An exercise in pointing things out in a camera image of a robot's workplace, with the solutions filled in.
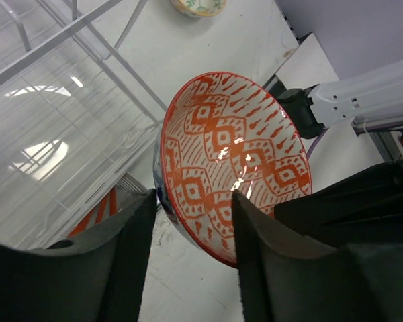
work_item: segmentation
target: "dish rack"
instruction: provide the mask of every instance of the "dish rack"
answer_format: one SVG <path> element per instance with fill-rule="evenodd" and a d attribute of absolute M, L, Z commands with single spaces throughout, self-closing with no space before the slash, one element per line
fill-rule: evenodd
<path fill-rule="evenodd" d="M 117 182 L 127 193 L 145 190 L 126 170 L 167 107 L 118 51 L 147 0 L 114 45 L 98 31 L 122 1 L 0 0 L 3 244 L 48 246 Z"/>

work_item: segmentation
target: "orange patterned bowl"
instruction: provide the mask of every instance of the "orange patterned bowl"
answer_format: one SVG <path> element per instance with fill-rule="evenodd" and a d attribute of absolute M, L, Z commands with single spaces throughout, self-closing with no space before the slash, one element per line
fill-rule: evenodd
<path fill-rule="evenodd" d="M 231 196 L 266 215 L 312 192 L 303 144 L 279 103 L 253 81 L 211 72 L 189 81 L 167 110 L 154 158 L 170 220 L 217 260 L 236 266 Z"/>

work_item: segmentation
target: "cable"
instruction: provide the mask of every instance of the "cable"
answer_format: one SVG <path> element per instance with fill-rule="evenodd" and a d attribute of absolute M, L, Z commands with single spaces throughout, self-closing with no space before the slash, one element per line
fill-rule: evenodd
<path fill-rule="evenodd" d="M 321 134 L 319 136 L 317 136 L 315 138 L 315 140 L 312 142 L 312 144 L 309 147 L 308 152 L 306 153 L 306 157 L 309 159 L 312 152 L 314 151 L 315 147 L 318 145 L 318 143 L 320 142 L 320 140 L 322 139 L 322 137 L 325 135 L 325 133 L 327 133 L 328 129 L 325 129 L 324 131 L 321 132 Z"/>

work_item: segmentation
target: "floral bowl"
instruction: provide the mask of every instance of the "floral bowl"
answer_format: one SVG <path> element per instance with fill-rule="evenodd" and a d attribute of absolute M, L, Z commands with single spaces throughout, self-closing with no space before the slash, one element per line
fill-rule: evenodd
<path fill-rule="evenodd" d="M 173 98 L 154 151 L 159 200 L 177 229 L 236 266 L 233 190 L 273 216 L 276 204 L 312 192 L 306 153 L 279 103 L 253 81 L 210 72 Z"/>
<path fill-rule="evenodd" d="M 213 17 L 226 5 L 226 0 L 171 0 L 181 13 L 192 18 Z"/>

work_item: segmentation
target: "orange geometric pattern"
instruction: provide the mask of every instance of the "orange geometric pattern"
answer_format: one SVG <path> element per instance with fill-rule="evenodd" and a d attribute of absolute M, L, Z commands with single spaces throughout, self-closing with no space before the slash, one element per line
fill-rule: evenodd
<path fill-rule="evenodd" d="M 291 120 L 250 80 L 226 72 L 186 84 L 162 132 L 169 198 L 191 237 L 209 254 L 236 262 L 231 196 L 273 208 L 311 193 L 308 161 Z"/>

